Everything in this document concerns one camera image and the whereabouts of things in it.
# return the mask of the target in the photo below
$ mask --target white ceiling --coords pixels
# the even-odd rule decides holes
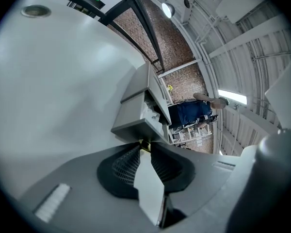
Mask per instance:
[[[242,148],[257,144],[280,128],[265,92],[291,61],[291,28],[270,0],[243,0],[249,1],[243,4],[239,2],[242,0],[231,0],[234,6],[242,6],[237,12],[242,16],[236,23],[228,18],[232,15],[231,5],[225,4],[222,9],[222,1],[226,0],[190,0],[190,9],[183,0],[152,1],[175,7],[173,22],[193,53],[193,49],[197,50],[195,57],[203,59],[207,71],[202,71],[204,78],[207,79],[205,73],[214,73],[208,78],[213,94],[217,95],[220,88],[248,98],[248,105],[240,109],[240,114],[232,106],[223,110],[216,124],[214,153],[221,149],[223,154],[240,155]],[[218,8],[224,11],[220,14],[227,16],[218,16]],[[205,55],[200,52],[201,43]]]

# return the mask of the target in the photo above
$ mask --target black mesh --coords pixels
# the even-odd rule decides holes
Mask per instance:
[[[138,199],[133,187],[140,164],[140,146],[126,149],[103,160],[97,177],[101,185],[116,197]],[[187,158],[159,144],[151,144],[151,164],[164,184],[165,194],[184,190],[195,176],[195,167]]]
[[[151,152],[151,164],[163,183],[174,179],[182,172],[179,162],[159,150]]]
[[[135,174],[140,164],[140,147],[128,151],[112,164],[113,174],[126,184],[134,185]]]

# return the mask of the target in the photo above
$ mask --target white pipe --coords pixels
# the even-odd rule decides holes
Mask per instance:
[[[235,150],[235,145],[236,145],[236,138],[237,138],[237,135],[238,135],[238,129],[239,129],[239,125],[240,125],[240,119],[241,119],[241,114],[239,112],[239,109],[237,110],[238,111],[238,120],[237,120],[237,129],[236,129],[236,133],[235,133],[235,140],[234,140],[234,145],[233,145],[233,148],[232,148],[232,154]]]
[[[197,48],[198,48],[200,54],[203,56],[203,60],[204,60],[205,66],[207,66],[209,63],[208,63],[207,57],[205,56],[204,51],[202,50],[202,48],[201,48],[199,43],[196,43],[196,45],[197,45]]]
[[[176,68],[173,68],[173,69],[171,69],[171,70],[169,70],[169,71],[167,71],[167,72],[164,72],[164,73],[162,73],[162,74],[159,75],[159,78],[162,78],[162,77],[164,77],[164,76],[166,76],[166,75],[168,75],[168,74],[170,74],[170,73],[173,73],[173,72],[175,72],[175,71],[178,71],[178,70],[180,70],[180,69],[182,69],[182,68],[184,68],[184,67],[188,67],[188,66],[190,66],[190,65],[192,65],[192,64],[195,64],[195,63],[197,63],[197,61],[199,61],[199,59],[197,59],[197,60],[193,60],[193,61],[191,61],[191,62],[188,62],[188,63],[186,63],[186,64],[180,65],[180,66],[178,66],[178,67],[176,67]]]
[[[212,27],[214,27],[214,25],[218,22],[219,17],[217,17],[215,19],[215,21],[210,25],[209,29],[207,29],[207,31],[205,32],[205,34],[203,35],[203,37],[198,41],[198,42],[202,42],[210,33],[210,31],[212,30]]]

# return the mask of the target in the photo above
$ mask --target ceiling light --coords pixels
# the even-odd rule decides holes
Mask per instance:
[[[226,97],[228,99],[233,99],[237,102],[243,103],[243,104],[247,104],[247,97],[240,95],[240,94],[236,94],[233,92],[228,92],[228,91],[222,91],[222,90],[218,90],[219,95]]]
[[[162,9],[168,18],[171,18],[175,14],[174,6],[169,3],[162,3]]]

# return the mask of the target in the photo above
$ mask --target white panel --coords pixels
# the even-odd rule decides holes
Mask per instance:
[[[277,82],[266,92],[266,97],[275,110],[282,128],[291,129],[291,64]]]
[[[232,23],[237,22],[264,0],[222,0],[216,9],[220,17],[227,16]]]
[[[276,32],[282,29],[289,28],[290,25],[287,22],[286,18],[283,15],[276,16],[268,21],[256,26],[255,28],[243,33],[237,38],[229,41],[224,46],[218,48],[209,54],[210,58],[224,53],[226,50],[231,50],[237,46],[245,44],[246,42],[257,39],[261,36],[267,35],[272,32]]]

